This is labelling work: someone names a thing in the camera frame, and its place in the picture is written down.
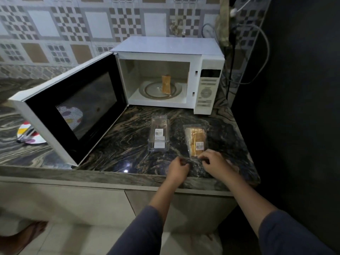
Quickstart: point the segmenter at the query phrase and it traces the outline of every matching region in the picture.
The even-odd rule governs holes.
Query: gray sleeve
[[[315,235],[282,210],[271,212],[259,228],[259,244],[263,255],[335,253]]]
[[[107,255],[158,255],[163,233],[163,221],[158,210],[145,207],[119,237]]]

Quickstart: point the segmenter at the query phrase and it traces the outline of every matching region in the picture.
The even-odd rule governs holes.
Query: microwave control dial
[[[209,88],[204,88],[201,91],[201,97],[202,98],[209,98],[211,96],[211,94],[212,94],[212,91]]]

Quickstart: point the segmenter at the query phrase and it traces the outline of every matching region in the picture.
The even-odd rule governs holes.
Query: microwave door mesh screen
[[[81,139],[117,102],[108,73],[96,78],[56,108]]]

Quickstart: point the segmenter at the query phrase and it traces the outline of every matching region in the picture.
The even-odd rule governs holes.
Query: marble countertop
[[[209,116],[194,115],[192,109],[129,106],[84,162],[73,168],[47,144],[15,142],[17,129],[24,119],[6,99],[18,90],[40,82],[0,81],[0,176],[159,186],[169,163],[176,156],[182,156],[191,164],[188,180],[182,188],[226,191],[223,184],[204,171],[200,161],[189,158],[183,125],[203,124],[208,129],[208,147],[221,152],[238,167],[249,184],[256,186],[260,183],[222,92]],[[168,115],[170,122],[170,149],[164,153],[148,151],[151,116],[164,114]]]

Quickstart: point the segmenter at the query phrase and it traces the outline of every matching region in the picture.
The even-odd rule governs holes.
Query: foot
[[[32,240],[38,237],[42,232],[45,231],[47,222],[37,221],[30,224],[21,232],[5,237],[7,238],[7,244],[3,252],[6,255],[17,254],[23,250]]]

